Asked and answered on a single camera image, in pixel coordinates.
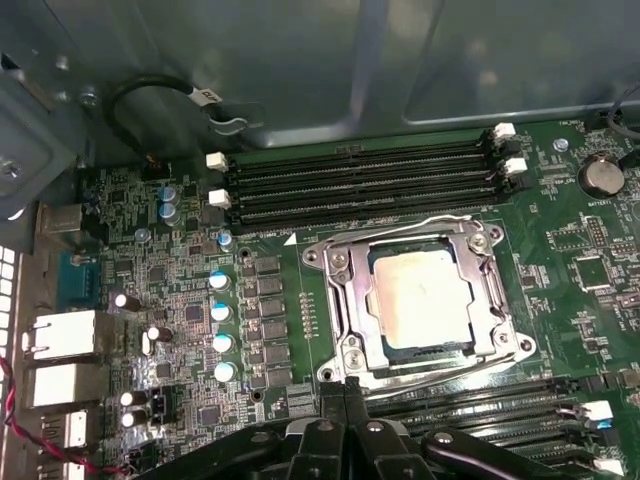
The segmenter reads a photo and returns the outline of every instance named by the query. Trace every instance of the integrated circuit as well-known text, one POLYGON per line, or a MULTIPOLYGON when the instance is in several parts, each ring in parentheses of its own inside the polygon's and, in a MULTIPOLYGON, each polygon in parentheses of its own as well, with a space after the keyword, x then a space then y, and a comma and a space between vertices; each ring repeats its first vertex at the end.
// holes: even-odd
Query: integrated circuit
POLYGON ((118 260, 115 264, 116 275, 131 275, 133 271, 132 260, 118 260))
POLYGON ((279 277, 258 278, 258 295, 274 295, 282 292, 282 280, 279 277))
POLYGON ((158 378, 170 378, 171 377, 171 364, 160 363, 156 365, 156 376, 158 378))
POLYGON ((262 336, 265 340, 275 340, 287 336, 287 322, 284 319, 262 324, 262 336))
POLYGON ((153 267, 151 270, 149 270, 150 282, 164 282, 164 279, 165 279, 164 267, 153 267))
POLYGON ((286 387, 293 383, 290 368, 277 368, 267 371, 267 383, 270 387, 286 387))
POLYGON ((282 298, 260 300, 258 308, 262 317, 278 317, 284 313, 284 300, 282 298))
POLYGON ((206 407, 198 412, 200 425, 203 427, 212 427, 220 422, 220 407, 214 405, 206 407))
POLYGON ((184 309, 184 318, 187 322, 201 322, 204 320, 204 314, 201 305, 189 305, 184 309))
POLYGON ((262 352, 250 353, 247 357, 247 361, 249 362, 249 365, 260 365, 264 362, 264 355, 262 352))
POLYGON ((611 285, 607 267, 600 256, 576 258, 575 266, 582 291, 591 292, 611 285))
POLYGON ((280 260, 278 257, 258 257, 255 261, 258 275, 270 275, 280 271, 280 260))
POLYGON ((288 362, 289 355, 288 345, 267 345, 264 347, 264 360, 267 364, 288 362))

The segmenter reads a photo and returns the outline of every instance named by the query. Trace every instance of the capacitor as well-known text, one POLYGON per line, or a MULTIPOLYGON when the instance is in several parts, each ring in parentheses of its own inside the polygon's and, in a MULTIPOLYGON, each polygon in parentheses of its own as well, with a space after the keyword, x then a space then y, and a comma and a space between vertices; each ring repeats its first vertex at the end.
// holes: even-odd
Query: capacitor
POLYGON ((138 300, 136 297, 132 297, 131 295, 127 295, 126 293, 120 293, 116 295, 113 303, 116 307, 123 310, 128 310, 130 312, 139 312, 142 308, 142 303, 140 303, 140 300, 138 300))
POLYGON ((180 223, 181 215, 173 203, 163 203, 158 208, 158 215, 164 223, 173 227, 180 223))
POLYGON ((578 184, 584 192, 594 198, 612 197, 624 188, 622 169, 606 152, 589 155, 578 171, 578 184))
POLYGON ((144 410, 131 410, 126 412, 120 418, 120 423, 125 428, 135 427, 136 425, 143 425, 149 420, 149 415, 144 410))
POLYGON ((180 202, 180 196, 178 195, 178 191, 173 187, 160 187, 158 189, 158 198, 161 202, 164 203, 173 203, 174 205, 178 205, 180 202))
POLYGON ((220 250, 223 252, 230 252, 233 250, 233 246, 235 244, 235 239, 231 232, 228 230, 222 230, 218 234, 218 245, 220 245, 220 250))
POLYGON ((223 272, 216 270, 209 275, 209 285, 216 292, 222 292, 229 288, 231 279, 223 272))
POLYGON ((212 342, 213 349, 218 353, 229 353, 235 346, 235 340, 231 335, 226 333, 219 333, 213 337, 212 342))
POLYGON ((236 366, 231 362, 220 362, 213 370, 213 376, 219 382, 231 382, 238 372, 236 366))
POLYGON ((229 305, 224 303, 216 303, 211 307, 211 320, 218 323, 225 323, 231 320, 233 310, 229 305))
POLYGON ((149 327, 147 336, 149 340, 154 342, 170 342, 173 338, 173 332, 167 327, 149 327))
POLYGON ((148 401, 149 396, 144 390, 133 390, 131 392, 124 392, 120 395, 120 405, 123 407, 144 405, 148 401))

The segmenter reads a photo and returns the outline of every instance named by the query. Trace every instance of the metal panel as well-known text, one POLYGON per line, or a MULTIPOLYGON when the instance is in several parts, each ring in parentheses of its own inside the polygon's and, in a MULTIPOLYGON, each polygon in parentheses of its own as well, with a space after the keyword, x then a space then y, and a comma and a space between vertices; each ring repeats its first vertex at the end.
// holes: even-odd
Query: metal panel
MULTIPOLYGON (((76 84, 180 75, 264 123, 248 133, 260 147, 576 113, 637 74, 634 0, 42 1, 28 2, 32 19, 62 27, 94 76, 76 84)), ((179 95, 124 103, 159 152, 223 144, 179 95)), ((98 139, 101 162, 130 158, 98 139)))

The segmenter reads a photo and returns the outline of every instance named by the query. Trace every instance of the chip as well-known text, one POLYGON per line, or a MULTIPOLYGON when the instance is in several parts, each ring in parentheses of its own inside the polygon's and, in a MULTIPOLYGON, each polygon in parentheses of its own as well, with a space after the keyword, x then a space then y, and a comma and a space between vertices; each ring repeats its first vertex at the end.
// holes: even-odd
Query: chip
POLYGON ((220 249, 216 242, 204 242, 202 244, 202 253, 204 255, 217 255, 220 249))
POLYGON ((198 412, 198 416, 200 417, 200 425, 203 427, 216 425, 220 421, 220 407, 214 405, 203 408, 198 412))
POLYGON ((160 363, 156 366, 156 376, 158 378, 169 378, 171 376, 171 364, 160 363))
POLYGON ((124 203, 125 195, 122 190, 116 190, 111 193, 110 203, 124 203))
POLYGON ((244 287, 242 289, 242 296, 244 298, 253 298, 258 296, 258 289, 254 286, 244 287))
POLYGON ((150 282, 164 282, 164 267, 153 267, 149 270, 150 282))
POLYGON ((201 322, 204 319, 200 305, 189 305, 184 310, 184 317, 188 322, 201 322))
POLYGON ((267 364, 289 361, 288 345, 268 345, 264 347, 264 359, 267 364))
POLYGON ((275 340, 287 336, 287 322, 277 320, 262 324, 262 336, 265 340, 275 340))
POLYGON ((607 267, 601 257, 594 255, 575 259, 580 288, 584 292, 591 292, 611 285, 607 267))
POLYGON ((249 365, 260 365, 264 362, 264 356, 262 355, 262 352, 250 353, 247 361, 249 362, 249 365))
POLYGON ((187 218, 187 221, 184 222, 184 228, 187 232, 197 232, 198 231, 198 219, 197 218, 187 218))
POLYGON ((247 342, 258 342, 262 340, 262 332, 260 330, 247 330, 246 331, 247 342))
POLYGON ((255 320, 256 318, 260 318, 260 311, 257 308, 245 308, 244 318, 246 320, 255 320))
POLYGON ((270 387, 286 387, 292 383, 290 368, 277 368, 267 371, 267 383, 270 387))
POLYGON ((253 265, 245 265, 242 267, 243 277, 253 277, 256 274, 256 267, 253 265))
POLYGON ((182 190, 183 197, 197 197, 198 196, 198 186, 194 183, 193 185, 187 185, 182 190))
POLYGON ((635 370, 624 370, 622 372, 622 381, 627 388, 640 387, 640 374, 635 370))
POLYGON ((256 272, 258 275, 268 275, 280 271, 280 260, 278 257, 258 257, 256 259, 256 272))
POLYGON ((130 275, 133 271, 133 261, 118 260, 115 266, 116 275, 130 275))
POLYGON ((263 317, 277 317, 284 313, 284 301, 282 298, 270 298, 259 303, 260 315, 263 317))
POLYGON ((278 277, 263 277, 258 279, 258 294, 273 295, 282 292, 282 281, 278 277))
POLYGON ((159 322, 161 320, 166 320, 167 319, 167 312, 166 310, 162 310, 162 309, 158 309, 158 310, 154 310, 153 311, 153 319, 156 322, 159 322))
POLYGON ((265 388, 267 386, 267 379, 264 375, 257 375, 249 378, 249 388, 255 390, 256 388, 265 388))

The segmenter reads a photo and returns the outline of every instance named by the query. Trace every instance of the black cable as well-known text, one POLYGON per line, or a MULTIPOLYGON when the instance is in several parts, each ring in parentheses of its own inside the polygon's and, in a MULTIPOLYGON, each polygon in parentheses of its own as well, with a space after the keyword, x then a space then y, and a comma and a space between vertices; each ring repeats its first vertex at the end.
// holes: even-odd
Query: black cable
POLYGON ((193 85, 170 75, 160 74, 141 74, 131 77, 118 85, 114 86, 104 97, 102 102, 102 113, 105 122, 113 132, 125 145, 129 146, 135 153, 146 158, 151 164, 157 164, 155 157, 145 149, 138 139, 125 128, 116 118, 116 105, 129 93, 144 87, 163 87, 185 95, 193 93, 193 85))
POLYGON ((620 96, 620 98, 618 98, 614 102, 614 104, 611 106, 609 113, 607 113, 607 124, 609 125, 609 128, 611 128, 611 130, 613 130, 614 132, 619 133, 620 135, 630 138, 632 140, 640 140, 640 132, 634 132, 633 130, 623 127, 622 125, 618 125, 615 122, 615 116, 616 116, 616 112, 620 108, 620 105, 622 105, 622 102, 624 102, 627 98, 629 98, 629 96, 631 96, 638 89, 640 89, 640 81, 634 83, 629 88, 627 88, 624 91, 624 93, 620 96))

